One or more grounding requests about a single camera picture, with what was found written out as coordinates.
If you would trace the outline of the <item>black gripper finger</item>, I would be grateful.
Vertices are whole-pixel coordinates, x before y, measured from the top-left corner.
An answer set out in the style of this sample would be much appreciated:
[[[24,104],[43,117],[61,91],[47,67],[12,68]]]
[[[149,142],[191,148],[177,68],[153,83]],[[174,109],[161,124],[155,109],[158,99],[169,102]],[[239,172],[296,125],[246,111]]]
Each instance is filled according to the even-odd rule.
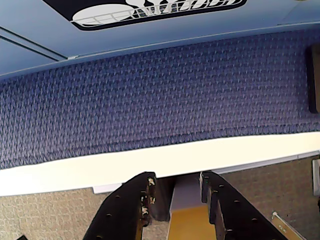
[[[109,194],[84,235],[85,240],[140,240],[152,221],[168,222],[174,178],[142,172]]]
[[[201,201],[217,240],[284,240],[286,237],[222,176],[202,171]]]

